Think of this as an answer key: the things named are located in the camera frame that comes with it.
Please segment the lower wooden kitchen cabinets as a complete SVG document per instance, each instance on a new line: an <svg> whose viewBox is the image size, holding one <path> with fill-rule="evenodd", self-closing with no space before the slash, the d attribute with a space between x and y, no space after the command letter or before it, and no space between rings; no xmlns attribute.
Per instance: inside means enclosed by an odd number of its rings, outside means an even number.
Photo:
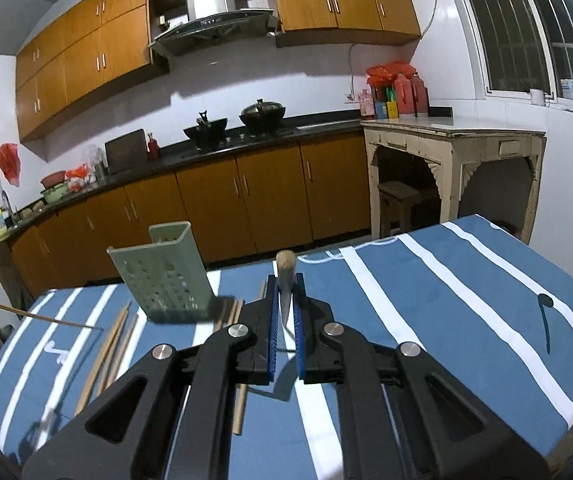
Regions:
<svg viewBox="0 0 573 480"><path fill-rule="evenodd" d="M207 266L362 234L370 226L363 131L322 133L185 166L68 206L10 245L34 297L115 281L108 255L150 241L150 226L190 222Z"/></svg>

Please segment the wooden chopstick under gripper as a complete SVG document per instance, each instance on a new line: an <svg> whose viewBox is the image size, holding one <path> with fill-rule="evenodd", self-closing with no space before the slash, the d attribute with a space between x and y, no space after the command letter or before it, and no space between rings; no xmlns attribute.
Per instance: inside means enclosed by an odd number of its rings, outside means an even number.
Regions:
<svg viewBox="0 0 573 480"><path fill-rule="evenodd" d="M236 306L234 307L230 325L239 323L243 306L244 306L244 300L236 299ZM236 404L234 404L233 422L232 422L232 434L234 434L235 436L240 436L243 431L247 390L248 386L246 384L238 385L238 393L236 393Z"/></svg>

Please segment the wooden chopstick beside holder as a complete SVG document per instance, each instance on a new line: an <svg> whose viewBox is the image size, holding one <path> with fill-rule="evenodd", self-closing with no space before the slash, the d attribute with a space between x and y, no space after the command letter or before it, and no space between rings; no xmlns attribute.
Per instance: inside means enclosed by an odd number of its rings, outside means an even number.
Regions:
<svg viewBox="0 0 573 480"><path fill-rule="evenodd" d="M236 310L238 310L238 300L236 298L227 297L222 299L222 309L214 326L214 331L218 332L221 328L231 325L236 318Z"/></svg>

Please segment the blue white striped tablecloth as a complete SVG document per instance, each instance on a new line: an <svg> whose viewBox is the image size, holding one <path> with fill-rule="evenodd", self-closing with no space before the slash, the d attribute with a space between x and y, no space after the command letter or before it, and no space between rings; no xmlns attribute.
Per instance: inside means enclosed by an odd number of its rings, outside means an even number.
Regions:
<svg viewBox="0 0 573 480"><path fill-rule="evenodd" d="M478 216L300 257L308 294L367 339L412 340L552 464L573 452L573 278ZM150 322L124 285L46 292L0 350L0 448L24 463L74 411L105 334L130 301L124 356L200 344L210 323Z"/></svg>

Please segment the green perforated utensil holder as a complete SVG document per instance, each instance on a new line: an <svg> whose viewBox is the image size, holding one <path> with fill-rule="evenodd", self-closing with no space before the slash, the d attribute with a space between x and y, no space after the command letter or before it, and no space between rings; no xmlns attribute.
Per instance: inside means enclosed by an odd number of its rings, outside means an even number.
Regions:
<svg viewBox="0 0 573 480"><path fill-rule="evenodd" d="M148 320L157 324L211 321L215 295L189 221L154 224L149 244L106 252Z"/></svg>

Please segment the stacked bowls on counter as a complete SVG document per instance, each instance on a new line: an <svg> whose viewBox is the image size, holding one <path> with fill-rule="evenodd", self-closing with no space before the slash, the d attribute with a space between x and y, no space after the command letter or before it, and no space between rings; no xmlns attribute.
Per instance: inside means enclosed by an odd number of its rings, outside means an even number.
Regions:
<svg viewBox="0 0 573 480"><path fill-rule="evenodd" d="M62 200L70 192L66 172L64 170L55 171L48 174L41 180L44 189L41 191L42 196L47 204L54 204Z"/></svg>

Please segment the dark cutting board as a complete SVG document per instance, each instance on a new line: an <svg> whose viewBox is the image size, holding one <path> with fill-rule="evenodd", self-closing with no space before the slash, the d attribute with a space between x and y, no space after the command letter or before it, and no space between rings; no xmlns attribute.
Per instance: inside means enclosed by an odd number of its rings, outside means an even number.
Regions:
<svg viewBox="0 0 573 480"><path fill-rule="evenodd" d="M134 130L105 143L109 174L143 166L148 161L148 144L143 129Z"/></svg>

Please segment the small red bottle on counter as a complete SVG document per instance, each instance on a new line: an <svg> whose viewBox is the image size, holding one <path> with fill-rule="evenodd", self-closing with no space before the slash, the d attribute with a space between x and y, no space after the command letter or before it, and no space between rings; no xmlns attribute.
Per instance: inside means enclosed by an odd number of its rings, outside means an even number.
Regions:
<svg viewBox="0 0 573 480"><path fill-rule="evenodd" d="M148 155L149 160L157 160L160 158L160 146L152 133L148 133Z"/></svg>

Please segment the white marble top side table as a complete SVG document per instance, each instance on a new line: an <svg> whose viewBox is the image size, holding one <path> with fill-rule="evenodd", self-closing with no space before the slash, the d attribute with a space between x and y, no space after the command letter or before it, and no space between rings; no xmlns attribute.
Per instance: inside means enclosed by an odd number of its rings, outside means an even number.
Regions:
<svg viewBox="0 0 573 480"><path fill-rule="evenodd" d="M379 148L420 157L427 163L440 197L440 220L457 218L465 188L484 162L525 158L531 172L521 241L528 244L538 208L547 138L540 130L473 118L407 117L361 122L369 175L371 235L379 238Z"/></svg>

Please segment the black wok left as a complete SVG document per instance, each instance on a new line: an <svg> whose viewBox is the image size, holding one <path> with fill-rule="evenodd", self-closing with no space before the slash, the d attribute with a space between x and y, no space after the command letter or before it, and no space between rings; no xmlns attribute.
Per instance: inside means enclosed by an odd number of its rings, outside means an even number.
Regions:
<svg viewBox="0 0 573 480"><path fill-rule="evenodd" d="M209 120L207 112L201 112L196 118L196 125L184 128L184 134L203 151L214 150L224 142L228 126L227 118Z"/></svg>

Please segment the black lidded wok right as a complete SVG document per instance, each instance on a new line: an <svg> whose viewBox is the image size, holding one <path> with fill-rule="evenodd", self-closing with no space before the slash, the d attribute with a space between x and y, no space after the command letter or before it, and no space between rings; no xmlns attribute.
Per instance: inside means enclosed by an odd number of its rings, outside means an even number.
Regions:
<svg viewBox="0 0 573 480"><path fill-rule="evenodd" d="M258 99L240 114L241 122L253 136L272 134L281 127L286 108L278 102Z"/></svg>

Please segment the red bottles and bags cluster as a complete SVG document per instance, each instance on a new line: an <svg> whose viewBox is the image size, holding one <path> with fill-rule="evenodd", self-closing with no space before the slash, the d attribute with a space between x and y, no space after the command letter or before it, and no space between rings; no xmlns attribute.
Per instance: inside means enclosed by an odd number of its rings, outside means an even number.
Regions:
<svg viewBox="0 0 573 480"><path fill-rule="evenodd" d="M371 66L365 74L367 88L359 94L363 117L391 119L428 116L428 90L414 66L393 61Z"/></svg>

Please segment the black range hood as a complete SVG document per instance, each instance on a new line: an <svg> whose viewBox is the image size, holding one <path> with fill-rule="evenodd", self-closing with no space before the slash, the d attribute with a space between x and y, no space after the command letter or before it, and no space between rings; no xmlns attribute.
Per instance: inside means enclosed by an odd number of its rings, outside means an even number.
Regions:
<svg viewBox="0 0 573 480"><path fill-rule="evenodd" d="M150 49L164 58L241 39L272 35L278 18L271 9L241 9L199 18L169 28L158 35Z"/></svg>

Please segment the red plastic bag on wall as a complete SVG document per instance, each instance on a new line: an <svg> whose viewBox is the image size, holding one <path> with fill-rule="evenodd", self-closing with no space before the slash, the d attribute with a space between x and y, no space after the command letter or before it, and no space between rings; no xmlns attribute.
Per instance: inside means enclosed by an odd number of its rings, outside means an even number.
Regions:
<svg viewBox="0 0 573 480"><path fill-rule="evenodd" d="M21 159L16 143L3 143L0 145L0 170L9 182L9 185L20 186Z"/></svg>

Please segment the upper wooden wall cabinets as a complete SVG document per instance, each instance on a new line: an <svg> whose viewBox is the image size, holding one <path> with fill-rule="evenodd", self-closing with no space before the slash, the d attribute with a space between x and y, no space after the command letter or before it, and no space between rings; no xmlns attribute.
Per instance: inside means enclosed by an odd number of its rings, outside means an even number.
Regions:
<svg viewBox="0 0 573 480"><path fill-rule="evenodd" d="M406 44L420 38L412 0L79 0L18 52L22 141L133 84L174 56L276 35L297 44Z"/></svg>

